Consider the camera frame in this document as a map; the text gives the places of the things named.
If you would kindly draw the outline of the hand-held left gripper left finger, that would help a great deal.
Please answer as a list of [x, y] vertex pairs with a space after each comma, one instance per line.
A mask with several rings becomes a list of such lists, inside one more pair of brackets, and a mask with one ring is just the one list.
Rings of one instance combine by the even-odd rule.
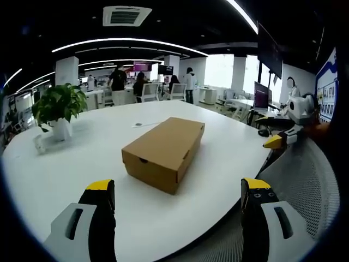
[[116, 261], [115, 228], [115, 182], [93, 182], [52, 221], [44, 246], [56, 261]]

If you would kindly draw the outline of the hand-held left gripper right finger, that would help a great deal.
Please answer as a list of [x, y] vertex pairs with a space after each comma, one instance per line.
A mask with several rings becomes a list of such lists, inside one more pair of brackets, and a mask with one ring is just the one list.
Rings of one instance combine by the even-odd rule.
[[305, 219], [263, 180], [241, 179], [242, 261], [301, 261], [315, 241]]

